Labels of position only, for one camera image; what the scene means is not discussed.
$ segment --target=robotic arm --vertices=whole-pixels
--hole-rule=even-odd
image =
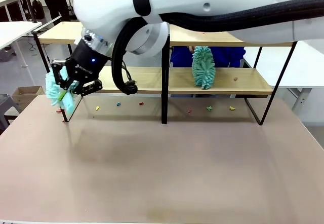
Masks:
[[[108,59],[116,86],[135,94],[129,73],[129,81],[123,81],[123,56],[126,51],[157,54],[167,40],[168,23],[193,31],[229,31],[261,44],[324,38],[324,0],[74,0],[74,10],[86,28],[65,62],[68,79],[59,74],[62,63],[52,67],[58,85],[66,90],[78,81],[73,93],[81,95],[102,89],[98,77]]]

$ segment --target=shelf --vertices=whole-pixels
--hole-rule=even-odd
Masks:
[[[81,36],[80,22],[61,22],[41,34],[40,43],[74,44]],[[291,47],[292,43],[251,44],[243,42],[227,32],[204,33],[170,26],[170,46],[214,46],[214,47]]]
[[[137,82],[138,93],[160,94],[162,91],[162,69],[159,67],[128,67],[132,79]],[[111,67],[105,66],[100,72],[102,81],[101,93],[120,93],[115,86]],[[169,94],[239,94],[239,95],[270,95],[272,88],[253,68],[217,68],[213,87],[202,90],[194,86],[191,68],[170,68]]]

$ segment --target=person's leg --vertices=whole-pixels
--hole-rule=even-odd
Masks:
[[[55,19],[56,17],[58,17],[60,14],[55,4],[55,0],[44,0],[44,1],[47,5],[47,8],[50,10],[51,18]]]
[[[66,0],[57,0],[58,10],[62,16],[62,21],[71,21],[69,8],[67,6]]]

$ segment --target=blue shirt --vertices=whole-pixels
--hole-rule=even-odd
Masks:
[[[245,50],[243,47],[210,47],[215,67],[239,67]],[[191,67],[192,53],[187,47],[174,47],[171,55],[173,67]]]

